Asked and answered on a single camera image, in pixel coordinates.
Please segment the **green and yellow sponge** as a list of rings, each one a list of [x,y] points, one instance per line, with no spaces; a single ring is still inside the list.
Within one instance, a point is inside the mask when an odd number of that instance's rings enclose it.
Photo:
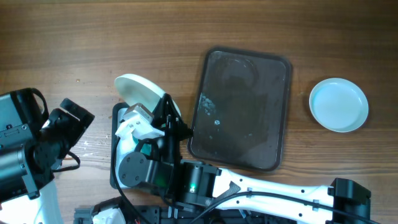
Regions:
[[[153,139],[137,140],[134,152],[141,152],[147,156],[151,155]]]

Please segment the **white plate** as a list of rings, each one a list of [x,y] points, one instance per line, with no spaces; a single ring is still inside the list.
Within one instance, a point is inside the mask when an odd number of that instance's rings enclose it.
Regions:
[[[117,77],[114,85],[120,97],[129,105],[141,104],[142,109],[151,116],[166,92],[150,80],[127,73]]]
[[[324,128],[337,133],[359,129],[369,115],[369,103],[359,86],[343,78],[317,83],[308,99],[310,112]]]

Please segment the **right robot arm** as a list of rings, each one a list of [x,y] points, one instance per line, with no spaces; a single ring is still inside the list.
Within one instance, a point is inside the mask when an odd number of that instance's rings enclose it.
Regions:
[[[297,223],[371,222],[371,193],[352,180],[294,186],[183,159],[179,144],[193,130],[168,94],[155,99],[153,110],[140,103],[126,106],[113,131],[115,187],[157,195],[173,208],[192,212],[192,223],[213,210],[257,212]]]

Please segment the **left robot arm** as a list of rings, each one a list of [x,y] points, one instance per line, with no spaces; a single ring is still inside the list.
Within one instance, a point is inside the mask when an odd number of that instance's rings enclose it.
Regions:
[[[55,174],[76,170],[71,152],[94,115],[65,98],[50,111],[43,94],[1,95],[1,223],[62,223]]]

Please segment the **black tray with water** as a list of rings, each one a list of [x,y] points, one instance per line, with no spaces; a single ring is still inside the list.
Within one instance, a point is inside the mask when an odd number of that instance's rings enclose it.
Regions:
[[[130,106],[127,103],[118,103],[114,106],[113,108],[113,118],[112,118],[112,141],[117,141],[117,136],[116,136],[116,130],[119,128],[119,125],[121,124],[122,116],[124,112],[129,108]],[[136,146],[136,142],[138,139],[135,137],[129,137],[127,139],[121,139],[117,143],[112,143],[112,151],[116,151],[116,168],[115,172],[118,175],[117,176],[117,181],[118,184],[122,189],[128,189],[129,186],[124,185],[121,182],[121,176],[119,175],[119,167],[121,165],[121,162],[124,158],[127,157],[127,155],[130,152],[134,151],[134,148]]]

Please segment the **brown plastic serving tray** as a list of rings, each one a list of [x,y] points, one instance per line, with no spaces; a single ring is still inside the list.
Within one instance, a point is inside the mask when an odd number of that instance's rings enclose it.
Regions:
[[[207,51],[193,110],[195,158],[272,172],[282,162],[292,78],[279,55],[216,46]]]

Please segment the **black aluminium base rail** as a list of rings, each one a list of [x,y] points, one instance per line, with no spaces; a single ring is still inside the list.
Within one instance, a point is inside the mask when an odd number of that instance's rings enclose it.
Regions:
[[[77,208],[74,213],[74,224],[87,223],[131,223],[140,224],[145,218],[153,224],[190,223],[197,215],[192,212],[160,206],[137,206],[140,215],[136,215],[121,197],[111,198],[92,207]],[[197,223],[229,224],[293,224],[293,220],[275,217],[247,210],[213,210],[197,220]]]

